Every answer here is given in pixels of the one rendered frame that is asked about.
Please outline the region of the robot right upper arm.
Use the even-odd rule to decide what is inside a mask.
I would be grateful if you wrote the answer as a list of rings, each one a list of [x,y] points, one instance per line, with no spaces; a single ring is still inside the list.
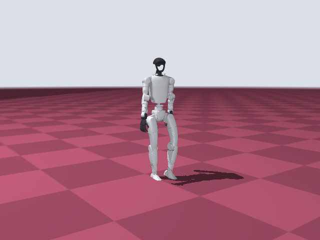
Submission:
[[[149,84],[151,83],[152,77],[146,77],[142,80],[142,93],[144,95],[144,101],[149,101],[150,96],[148,95],[149,92]]]

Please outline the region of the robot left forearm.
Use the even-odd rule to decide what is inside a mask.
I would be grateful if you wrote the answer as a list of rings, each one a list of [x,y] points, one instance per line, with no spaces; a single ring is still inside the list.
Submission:
[[[170,113],[170,111],[172,111],[172,113],[174,112],[173,111],[174,100],[175,100],[175,98],[172,100],[168,99],[168,110],[167,110],[168,113]]]

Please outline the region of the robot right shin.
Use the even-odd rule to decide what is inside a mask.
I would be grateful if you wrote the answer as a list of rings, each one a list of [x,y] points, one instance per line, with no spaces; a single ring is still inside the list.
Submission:
[[[157,174],[158,152],[156,148],[152,150],[151,145],[148,146],[148,150],[149,160],[152,168],[152,175],[155,175]]]

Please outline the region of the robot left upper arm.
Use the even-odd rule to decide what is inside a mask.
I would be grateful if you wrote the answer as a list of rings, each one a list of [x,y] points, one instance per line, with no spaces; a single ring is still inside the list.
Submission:
[[[168,88],[168,99],[169,100],[173,100],[175,98],[175,94],[173,93],[173,90],[174,90],[174,83],[175,83],[175,80],[168,76],[169,78],[169,88]]]

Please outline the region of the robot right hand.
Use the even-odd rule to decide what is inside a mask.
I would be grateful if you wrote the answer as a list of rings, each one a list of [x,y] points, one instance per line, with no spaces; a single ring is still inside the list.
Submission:
[[[144,114],[144,117],[141,117],[141,122],[140,122],[140,130],[142,131],[142,132],[146,132],[147,131],[147,129],[146,129],[146,125],[147,125],[147,127],[149,128],[149,126],[148,126],[148,124],[147,124],[147,121],[146,121],[146,119],[147,119],[147,113],[145,113]],[[145,131],[146,130],[146,131]],[[147,131],[148,132],[148,131]]]

